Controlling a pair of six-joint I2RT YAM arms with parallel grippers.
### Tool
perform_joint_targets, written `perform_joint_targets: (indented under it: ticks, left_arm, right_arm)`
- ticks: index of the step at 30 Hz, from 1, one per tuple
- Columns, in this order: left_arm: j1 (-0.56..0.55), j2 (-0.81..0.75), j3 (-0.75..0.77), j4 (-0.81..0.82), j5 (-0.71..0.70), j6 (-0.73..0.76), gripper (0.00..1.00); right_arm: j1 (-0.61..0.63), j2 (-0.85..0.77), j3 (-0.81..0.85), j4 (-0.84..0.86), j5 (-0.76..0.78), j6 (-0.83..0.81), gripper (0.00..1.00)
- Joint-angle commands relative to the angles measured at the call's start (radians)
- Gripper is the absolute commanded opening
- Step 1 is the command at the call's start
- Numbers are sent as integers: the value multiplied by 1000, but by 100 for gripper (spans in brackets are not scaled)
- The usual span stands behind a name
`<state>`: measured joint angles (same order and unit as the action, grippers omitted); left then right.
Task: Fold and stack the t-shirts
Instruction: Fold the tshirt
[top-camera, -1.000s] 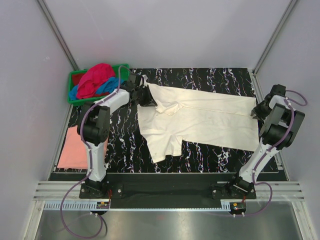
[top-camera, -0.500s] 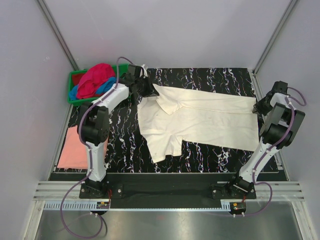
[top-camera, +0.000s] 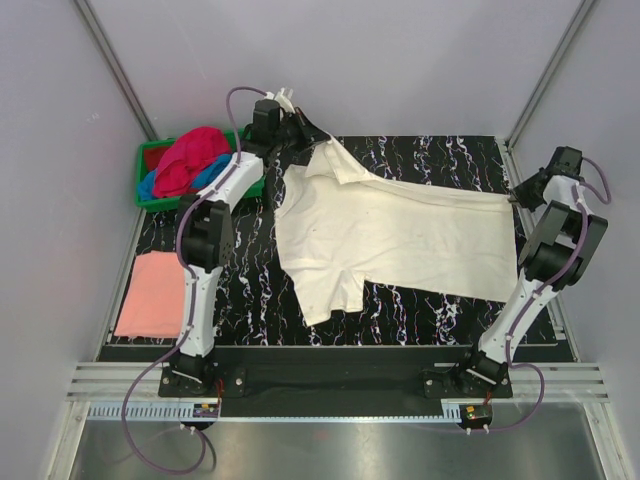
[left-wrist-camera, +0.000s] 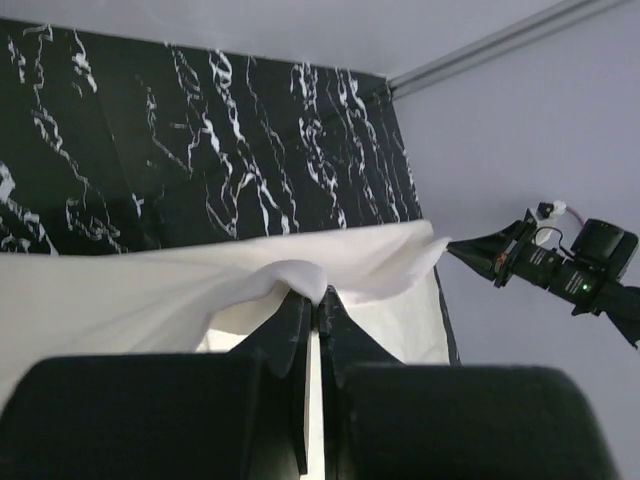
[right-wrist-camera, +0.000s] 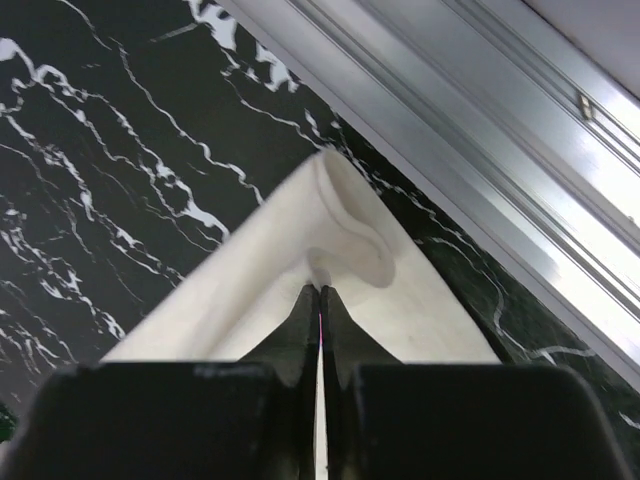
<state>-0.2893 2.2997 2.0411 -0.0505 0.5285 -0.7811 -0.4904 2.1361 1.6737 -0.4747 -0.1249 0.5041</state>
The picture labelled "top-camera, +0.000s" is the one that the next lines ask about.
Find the cream white t shirt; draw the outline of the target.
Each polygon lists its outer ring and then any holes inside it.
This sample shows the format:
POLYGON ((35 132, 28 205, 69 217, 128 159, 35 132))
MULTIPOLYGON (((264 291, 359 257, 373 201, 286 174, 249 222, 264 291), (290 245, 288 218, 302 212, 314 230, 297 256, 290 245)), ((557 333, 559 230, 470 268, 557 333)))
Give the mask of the cream white t shirt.
POLYGON ((503 194, 389 180, 336 139, 283 175, 279 262, 307 325, 360 312, 367 282, 505 302, 517 283, 503 194))

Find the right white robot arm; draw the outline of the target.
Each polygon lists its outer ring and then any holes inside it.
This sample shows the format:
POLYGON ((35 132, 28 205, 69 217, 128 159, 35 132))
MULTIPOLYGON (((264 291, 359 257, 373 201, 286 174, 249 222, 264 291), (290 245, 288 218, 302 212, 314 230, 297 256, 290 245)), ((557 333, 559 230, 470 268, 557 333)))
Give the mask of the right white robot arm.
POLYGON ((502 312, 456 366, 454 384, 463 395, 487 395, 507 381, 515 352, 531 324, 564 288, 583 276, 608 228, 587 206, 591 191, 611 202, 581 174, 593 162, 573 147, 555 149, 549 164, 511 190, 512 202, 531 212, 545 208, 518 259, 518 281, 502 312))

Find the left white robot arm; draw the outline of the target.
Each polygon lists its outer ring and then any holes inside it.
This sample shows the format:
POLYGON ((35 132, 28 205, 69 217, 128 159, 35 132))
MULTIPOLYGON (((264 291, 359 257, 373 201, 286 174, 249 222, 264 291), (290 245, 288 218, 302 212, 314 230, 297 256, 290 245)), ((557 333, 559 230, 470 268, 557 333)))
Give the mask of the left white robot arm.
POLYGON ((256 103, 247 130, 216 179, 182 196, 178 208, 176 253, 184 268, 184 316, 169 368, 196 396, 208 394, 216 382, 211 360, 214 307, 220 276, 234 249, 234 208, 263 177, 276 153, 287 148, 304 151, 329 139, 300 108, 286 110, 274 100, 256 103))

